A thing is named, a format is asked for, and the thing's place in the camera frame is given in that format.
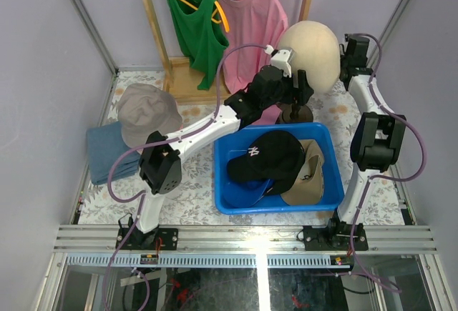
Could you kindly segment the beige mannequin head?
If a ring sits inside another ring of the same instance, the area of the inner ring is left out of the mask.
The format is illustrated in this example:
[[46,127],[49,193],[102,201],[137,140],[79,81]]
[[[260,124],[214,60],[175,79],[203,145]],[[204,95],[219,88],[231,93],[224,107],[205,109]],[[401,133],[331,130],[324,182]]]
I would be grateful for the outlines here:
[[[314,94],[329,92],[341,72],[340,49],[336,35],[317,21],[300,21],[281,36],[277,49],[292,48],[295,52],[291,62],[292,76],[299,69],[306,71]],[[312,122],[313,113],[308,106],[281,104],[279,124]]]

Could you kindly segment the black baseball cap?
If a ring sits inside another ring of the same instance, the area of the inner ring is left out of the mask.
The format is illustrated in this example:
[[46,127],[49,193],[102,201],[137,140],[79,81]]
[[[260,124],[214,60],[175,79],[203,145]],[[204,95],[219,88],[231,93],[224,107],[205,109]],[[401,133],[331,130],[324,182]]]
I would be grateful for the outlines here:
[[275,130],[257,138],[245,154],[230,160],[229,178],[238,184],[269,179],[265,196],[287,192],[294,184],[306,158],[303,145],[290,132]]

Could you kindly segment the blue plastic bin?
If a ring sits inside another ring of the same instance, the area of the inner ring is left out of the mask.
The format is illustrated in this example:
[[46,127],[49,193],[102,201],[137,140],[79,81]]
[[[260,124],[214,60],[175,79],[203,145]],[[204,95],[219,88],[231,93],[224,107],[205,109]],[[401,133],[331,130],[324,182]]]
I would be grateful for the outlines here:
[[[233,182],[227,173],[227,163],[245,154],[249,145],[261,135],[273,131],[290,132],[297,139],[314,139],[324,155],[324,191],[318,204],[289,206],[280,195],[263,197],[262,192],[273,184],[271,180],[245,184]],[[279,212],[332,211],[344,198],[344,187],[338,169],[336,153],[328,128],[317,122],[249,126],[214,143],[214,199],[223,214],[262,214]]]

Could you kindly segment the grey bucket hat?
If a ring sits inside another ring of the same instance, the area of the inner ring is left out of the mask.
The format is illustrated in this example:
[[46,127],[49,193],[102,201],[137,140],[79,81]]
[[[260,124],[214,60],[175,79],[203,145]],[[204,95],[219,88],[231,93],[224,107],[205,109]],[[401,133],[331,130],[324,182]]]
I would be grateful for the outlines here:
[[130,148],[145,144],[153,132],[166,135],[182,128],[175,98],[149,84],[131,84],[125,89],[117,104],[117,118]]

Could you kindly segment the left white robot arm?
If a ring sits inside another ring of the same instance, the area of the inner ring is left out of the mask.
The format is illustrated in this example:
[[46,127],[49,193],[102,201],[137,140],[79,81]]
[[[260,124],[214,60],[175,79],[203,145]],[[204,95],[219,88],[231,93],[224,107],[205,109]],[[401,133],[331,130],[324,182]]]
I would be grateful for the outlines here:
[[180,185],[182,166],[191,154],[251,125],[274,104],[289,104],[297,109],[313,93],[305,70],[293,73],[289,65],[282,69],[267,65],[246,88],[232,94],[206,118],[176,132],[151,133],[141,147],[139,162],[140,179],[145,187],[137,194],[140,205],[137,215],[129,219],[129,230],[118,234],[121,247],[153,250],[164,241],[159,233],[163,199]]

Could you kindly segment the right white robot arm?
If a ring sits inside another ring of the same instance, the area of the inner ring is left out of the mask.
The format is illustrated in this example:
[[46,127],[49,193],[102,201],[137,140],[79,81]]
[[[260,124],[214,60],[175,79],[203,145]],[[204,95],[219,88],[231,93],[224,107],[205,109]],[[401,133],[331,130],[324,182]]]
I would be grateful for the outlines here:
[[345,90],[353,97],[361,113],[350,146],[354,163],[351,180],[342,203],[328,221],[326,241],[335,250],[367,250],[363,213],[371,191],[371,177],[384,173],[400,154],[405,125],[393,118],[393,110],[384,101],[375,70],[368,67],[368,34],[346,34],[341,46],[341,75]]

